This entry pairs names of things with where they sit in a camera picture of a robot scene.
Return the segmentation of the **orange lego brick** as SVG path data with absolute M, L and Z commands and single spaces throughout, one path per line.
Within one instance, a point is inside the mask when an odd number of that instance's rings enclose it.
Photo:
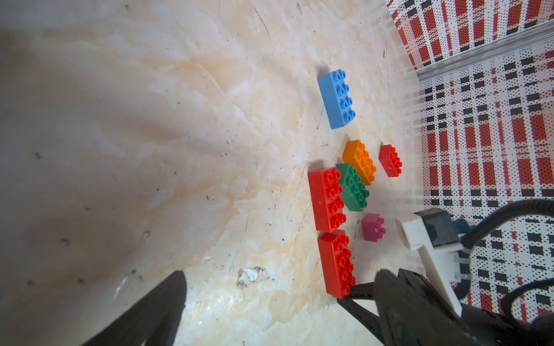
M 347 142 L 342 160 L 356 169 L 358 176 L 365 185 L 371 185 L 375 181 L 377 168 L 369 157 L 365 145 L 360 140 Z

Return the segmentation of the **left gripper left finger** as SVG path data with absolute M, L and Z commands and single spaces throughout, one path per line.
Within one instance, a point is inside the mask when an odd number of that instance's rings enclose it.
M 186 306 L 187 282 L 177 270 L 86 345 L 173 345 Z

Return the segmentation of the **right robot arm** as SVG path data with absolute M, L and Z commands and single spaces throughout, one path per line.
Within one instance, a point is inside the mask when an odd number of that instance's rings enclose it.
M 337 300 L 383 345 L 552 345 L 553 314 L 517 319 L 513 303 L 528 291 L 553 286 L 551 278 L 510 291 L 501 314 L 461 303 L 470 289 L 470 255 L 499 226 L 523 216 L 553 216 L 553 201 L 509 203 L 477 225 L 439 208 L 399 216 L 404 245 L 419 253 L 426 275 L 380 270 L 374 282 L 355 285 Z

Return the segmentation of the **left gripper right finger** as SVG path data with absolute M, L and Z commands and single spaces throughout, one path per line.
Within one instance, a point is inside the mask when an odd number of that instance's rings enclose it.
M 388 270 L 375 277 L 375 296 L 386 345 L 474 345 L 461 324 L 448 319 Z

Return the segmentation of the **blue lego brick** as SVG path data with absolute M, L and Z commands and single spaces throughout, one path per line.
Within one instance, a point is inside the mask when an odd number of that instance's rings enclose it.
M 343 128 L 351 123 L 356 112 L 353 110 L 353 100 L 349 97 L 350 87 L 346 83 L 346 72 L 335 70 L 318 80 L 327 118 L 332 129 Z

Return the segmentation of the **green lego brick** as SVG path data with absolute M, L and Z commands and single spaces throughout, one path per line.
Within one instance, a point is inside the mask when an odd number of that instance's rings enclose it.
M 362 212 L 368 205 L 369 191 L 351 164 L 337 164 L 340 173 L 339 184 L 343 189 L 341 198 L 350 211 Z

